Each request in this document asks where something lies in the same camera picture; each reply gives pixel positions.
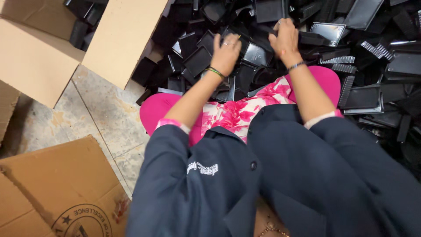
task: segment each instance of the jacket button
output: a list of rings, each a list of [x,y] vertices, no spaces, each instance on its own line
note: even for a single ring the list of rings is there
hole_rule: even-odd
[[[255,170],[256,168],[257,168],[257,162],[256,161],[251,162],[250,169]]]

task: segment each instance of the hand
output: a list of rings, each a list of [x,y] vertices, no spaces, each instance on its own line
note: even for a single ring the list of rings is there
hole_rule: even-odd
[[[269,34],[269,42],[285,66],[289,68],[303,61],[298,52],[298,30],[291,19],[280,19],[273,30],[278,31],[278,36]]]
[[[219,46],[221,35],[216,34],[213,40],[213,57],[210,66],[218,70],[224,76],[231,74],[235,62],[241,51],[241,41],[238,35],[229,34],[225,37],[222,46]]]

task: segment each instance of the navy jacket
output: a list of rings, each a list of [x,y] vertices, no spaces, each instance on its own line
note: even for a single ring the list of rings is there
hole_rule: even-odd
[[[251,237],[258,195],[292,237],[421,236],[421,186],[343,118],[310,130],[296,105],[264,107],[248,144],[208,130],[195,146],[173,125],[147,145],[126,236]]]

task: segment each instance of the gold chain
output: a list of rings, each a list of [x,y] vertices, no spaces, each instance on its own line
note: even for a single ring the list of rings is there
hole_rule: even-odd
[[[285,237],[290,237],[289,235],[287,235],[285,232],[282,232],[280,229],[277,229],[277,228],[275,228],[275,224],[272,222],[272,221],[270,221],[270,216],[269,215],[267,215],[267,217],[268,217],[268,219],[269,219],[269,221],[266,223],[266,230],[264,230],[264,232],[262,232],[260,235],[259,235],[259,237],[263,237],[264,236],[264,234],[265,233],[267,233],[268,231],[271,231],[271,232],[278,232],[278,233],[280,233],[280,234],[282,234],[283,236],[285,236]]]

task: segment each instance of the brown cardboard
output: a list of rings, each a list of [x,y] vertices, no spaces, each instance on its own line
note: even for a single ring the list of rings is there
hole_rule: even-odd
[[[70,39],[76,17],[63,6],[63,0],[0,0],[0,15]]]
[[[54,108],[83,61],[124,89],[139,60],[154,53],[151,35],[172,2],[109,0],[85,55],[63,40],[75,21],[63,0],[0,0],[0,80]]]
[[[68,41],[0,18],[0,80],[53,108],[84,52]]]
[[[126,219],[115,213],[125,213],[120,206],[129,200],[92,136],[0,160],[0,167],[56,236],[124,236]]]
[[[18,90],[0,81],[0,146],[19,95]]]
[[[54,237],[26,197],[0,173],[0,235],[2,237]]]
[[[124,89],[168,0],[110,0],[82,64]]]

